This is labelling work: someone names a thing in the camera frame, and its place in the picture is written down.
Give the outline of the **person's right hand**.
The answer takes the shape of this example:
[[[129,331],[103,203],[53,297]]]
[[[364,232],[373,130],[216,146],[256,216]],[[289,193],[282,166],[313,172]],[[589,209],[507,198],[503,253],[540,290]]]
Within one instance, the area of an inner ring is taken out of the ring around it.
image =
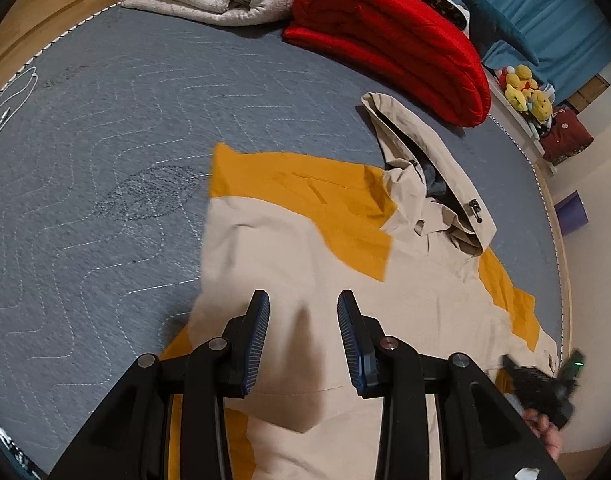
[[[563,435],[557,426],[554,425],[545,414],[533,408],[524,411],[522,419],[544,445],[548,455],[552,457],[554,462],[557,462],[563,450]]]

